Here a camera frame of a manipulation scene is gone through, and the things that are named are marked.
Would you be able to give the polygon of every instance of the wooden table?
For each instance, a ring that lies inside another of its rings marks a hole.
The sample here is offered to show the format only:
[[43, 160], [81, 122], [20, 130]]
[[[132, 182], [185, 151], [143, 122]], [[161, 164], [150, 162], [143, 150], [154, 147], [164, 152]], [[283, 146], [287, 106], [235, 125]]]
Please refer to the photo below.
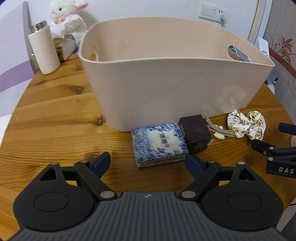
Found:
[[[288, 147], [290, 135], [280, 133], [279, 122], [292, 123], [283, 106], [263, 85], [242, 110], [263, 113], [264, 140]], [[76, 55], [50, 75], [36, 74], [19, 102], [0, 149], [0, 237], [8, 239], [18, 229], [12, 204], [18, 193], [49, 163], [71, 166], [103, 151], [111, 153], [111, 167], [102, 180], [120, 193], [130, 191], [180, 191], [193, 178], [184, 162], [138, 169], [130, 133], [102, 123], [103, 115]], [[226, 127], [226, 115], [211, 119]], [[265, 173], [266, 158], [251, 149], [248, 138], [214, 139], [198, 155], [224, 166], [249, 164], [281, 197], [286, 208], [296, 196], [296, 180]]]

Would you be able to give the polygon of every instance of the silver pin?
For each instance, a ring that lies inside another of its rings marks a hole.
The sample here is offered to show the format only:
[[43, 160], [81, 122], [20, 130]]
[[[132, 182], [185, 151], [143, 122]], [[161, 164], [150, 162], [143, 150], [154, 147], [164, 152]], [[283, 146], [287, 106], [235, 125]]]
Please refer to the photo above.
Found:
[[195, 197], [195, 195], [196, 195], [196, 193], [193, 192], [193, 191], [183, 191], [183, 192], [181, 193], [181, 196], [182, 196], [183, 198], [193, 198], [193, 197]]
[[102, 192], [100, 193], [100, 196], [101, 196], [102, 198], [109, 199], [109, 198], [114, 197], [114, 196], [115, 196], [115, 193], [112, 192], [112, 191], [102, 191]]

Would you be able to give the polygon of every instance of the power outlet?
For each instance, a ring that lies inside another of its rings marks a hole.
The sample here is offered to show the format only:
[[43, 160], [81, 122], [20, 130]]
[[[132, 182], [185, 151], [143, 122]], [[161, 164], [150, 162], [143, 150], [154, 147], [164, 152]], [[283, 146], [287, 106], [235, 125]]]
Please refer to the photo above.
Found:
[[225, 19], [227, 19], [228, 13], [229, 13], [228, 10], [213, 4], [209, 4], [206, 2], [201, 2], [200, 4], [200, 10], [199, 10], [200, 18], [221, 23], [222, 22], [221, 16], [224, 15]]

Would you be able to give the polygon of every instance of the floral hair bow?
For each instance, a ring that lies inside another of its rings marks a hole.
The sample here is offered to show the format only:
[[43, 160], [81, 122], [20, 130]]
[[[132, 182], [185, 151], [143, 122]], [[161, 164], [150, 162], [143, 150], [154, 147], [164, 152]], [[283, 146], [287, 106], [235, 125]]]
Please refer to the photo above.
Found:
[[258, 111], [250, 111], [247, 116], [239, 110], [228, 114], [227, 125], [235, 132], [235, 137], [241, 138], [245, 134], [251, 139], [263, 139], [266, 123], [263, 115]]

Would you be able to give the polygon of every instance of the storage bin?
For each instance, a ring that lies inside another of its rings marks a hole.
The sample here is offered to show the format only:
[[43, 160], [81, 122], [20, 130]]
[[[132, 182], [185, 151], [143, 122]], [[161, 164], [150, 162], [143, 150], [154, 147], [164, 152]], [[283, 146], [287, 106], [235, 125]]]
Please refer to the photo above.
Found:
[[[252, 62], [233, 60], [231, 45]], [[231, 31], [179, 18], [97, 23], [84, 36], [78, 56], [106, 122], [119, 131], [244, 108], [274, 67]]]

